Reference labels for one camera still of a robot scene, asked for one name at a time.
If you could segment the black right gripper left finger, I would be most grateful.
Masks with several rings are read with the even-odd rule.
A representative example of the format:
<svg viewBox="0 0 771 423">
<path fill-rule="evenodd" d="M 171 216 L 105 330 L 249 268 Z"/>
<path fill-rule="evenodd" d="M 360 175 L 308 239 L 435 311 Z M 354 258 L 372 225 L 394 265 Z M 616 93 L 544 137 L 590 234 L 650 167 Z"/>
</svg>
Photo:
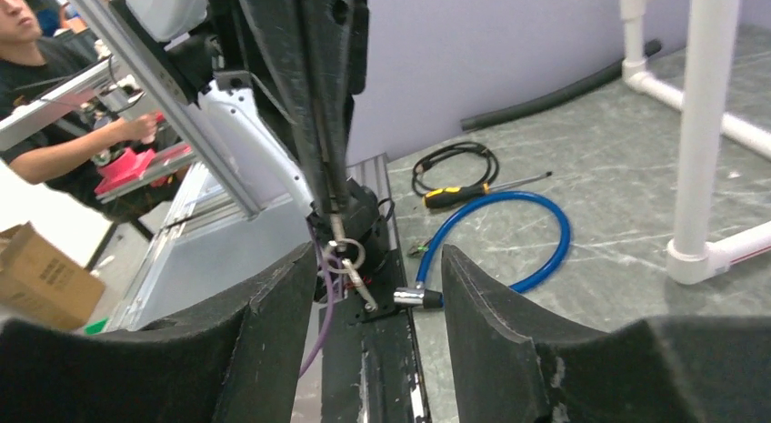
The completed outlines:
<svg viewBox="0 0 771 423">
<path fill-rule="evenodd" d="M 287 422 L 315 291 L 301 245 L 137 331 L 1 321 L 4 422 Z"/>
</svg>

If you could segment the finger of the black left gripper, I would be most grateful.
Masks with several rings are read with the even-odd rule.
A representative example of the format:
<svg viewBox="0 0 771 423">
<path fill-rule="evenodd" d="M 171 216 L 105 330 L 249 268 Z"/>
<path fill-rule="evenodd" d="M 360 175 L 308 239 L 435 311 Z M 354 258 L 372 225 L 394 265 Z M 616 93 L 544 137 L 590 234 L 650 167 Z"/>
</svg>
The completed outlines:
<svg viewBox="0 0 771 423">
<path fill-rule="evenodd" d="M 315 210 L 329 214 L 332 203 L 313 101 L 304 0 L 238 2 L 289 115 L 299 165 Z"/>
<path fill-rule="evenodd" d="M 303 0 L 307 63 L 320 145 L 316 203 L 324 213 L 348 207 L 346 154 L 354 96 L 365 90 L 369 41 L 367 0 Z"/>
</svg>

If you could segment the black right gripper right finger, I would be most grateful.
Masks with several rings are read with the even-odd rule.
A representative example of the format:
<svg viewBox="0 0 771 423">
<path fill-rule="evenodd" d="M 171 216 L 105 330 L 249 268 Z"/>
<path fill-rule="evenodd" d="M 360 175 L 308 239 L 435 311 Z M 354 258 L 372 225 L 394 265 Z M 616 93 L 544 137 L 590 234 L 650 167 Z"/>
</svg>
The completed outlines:
<svg viewBox="0 0 771 423">
<path fill-rule="evenodd" d="M 767 422 L 768 317 L 662 316 L 602 332 L 441 257 L 463 422 Z"/>
</svg>

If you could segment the silver key pair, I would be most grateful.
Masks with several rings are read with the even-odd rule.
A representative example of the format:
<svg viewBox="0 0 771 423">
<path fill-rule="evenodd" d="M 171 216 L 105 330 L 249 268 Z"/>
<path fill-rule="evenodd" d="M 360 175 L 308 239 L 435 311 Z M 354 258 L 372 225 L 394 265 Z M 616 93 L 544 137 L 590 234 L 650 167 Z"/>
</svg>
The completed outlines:
<svg viewBox="0 0 771 423">
<path fill-rule="evenodd" d="M 379 305 L 358 272 L 358 268 L 365 261 L 364 246 L 359 241 L 345 236 L 343 219 L 339 214 L 330 215 L 330 226 L 332 229 L 332 239 L 323 248 L 322 258 L 324 261 L 333 259 L 339 263 L 332 270 L 348 276 L 355 291 L 364 300 L 366 312 L 376 312 L 379 309 Z"/>
</svg>

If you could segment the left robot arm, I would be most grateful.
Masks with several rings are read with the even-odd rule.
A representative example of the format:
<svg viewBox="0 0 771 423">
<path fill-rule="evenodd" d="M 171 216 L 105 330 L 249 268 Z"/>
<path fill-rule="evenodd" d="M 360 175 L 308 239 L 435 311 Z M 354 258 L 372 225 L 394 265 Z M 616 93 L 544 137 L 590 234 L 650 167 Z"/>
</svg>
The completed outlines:
<svg viewBox="0 0 771 423">
<path fill-rule="evenodd" d="M 118 24 L 179 102 L 249 89 L 298 162 L 319 214 L 345 212 L 355 96 L 365 90 L 368 0 L 112 0 Z"/>
</svg>

